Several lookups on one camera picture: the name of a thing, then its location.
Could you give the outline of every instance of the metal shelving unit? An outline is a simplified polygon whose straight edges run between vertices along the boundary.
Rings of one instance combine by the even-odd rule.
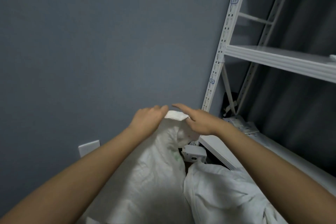
[[[249,90],[255,71],[258,68],[258,64],[263,64],[336,83],[336,62],[333,62],[328,57],[266,47],[273,32],[274,26],[279,18],[285,0],[275,0],[267,20],[241,13],[240,7],[242,1],[243,0],[230,1],[221,38],[218,44],[216,57],[205,93],[202,110],[210,110],[212,98],[221,74],[229,99],[229,108],[234,115],[238,114],[245,100],[247,91]],[[230,45],[230,40],[238,16],[265,24],[258,46]],[[225,69],[225,55],[251,61],[247,76],[237,98],[237,113],[234,108],[229,79]]]

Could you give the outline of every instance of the white metal shelf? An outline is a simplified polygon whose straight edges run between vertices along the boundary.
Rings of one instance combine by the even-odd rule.
[[[336,83],[336,62],[329,57],[247,45],[228,45],[225,55]]]

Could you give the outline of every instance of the white plastic bag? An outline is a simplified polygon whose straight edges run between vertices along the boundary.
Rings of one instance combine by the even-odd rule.
[[[169,111],[156,132],[120,165],[81,219],[100,223],[194,223],[183,195],[185,166],[178,148],[199,135],[188,115]]]
[[[196,224],[287,223],[244,169],[194,163],[184,195]]]

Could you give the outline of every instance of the finger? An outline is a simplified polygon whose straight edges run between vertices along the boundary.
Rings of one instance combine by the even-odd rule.
[[[194,109],[184,105],[184,104],[172,104],[172,106],[177,107],[181,109],[185,114],[189,115],[191,118],[193,118]]]
[[[168,105],[164,105],[161,107],[161,112],[162,112],[162,116],[166,116],[167,112],[169,111],[169,107]]]
[[[195,126],[195,121],[193,121],[192,119],[190,118],[187,118],[186,120],[186,123],[189,125],[189,127],[191,127],[191,129],[193,129],[193,127]]]

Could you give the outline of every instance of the right hand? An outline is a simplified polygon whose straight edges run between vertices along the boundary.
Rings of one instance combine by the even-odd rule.
[[[173,104],[172,106],[181,109],[185,114],[189,115],[185,121],[190,128],[200,135],[217,135],[219,129],[224,125],[224,121],[217,118],[206,111],[195,110],[183,104]]]

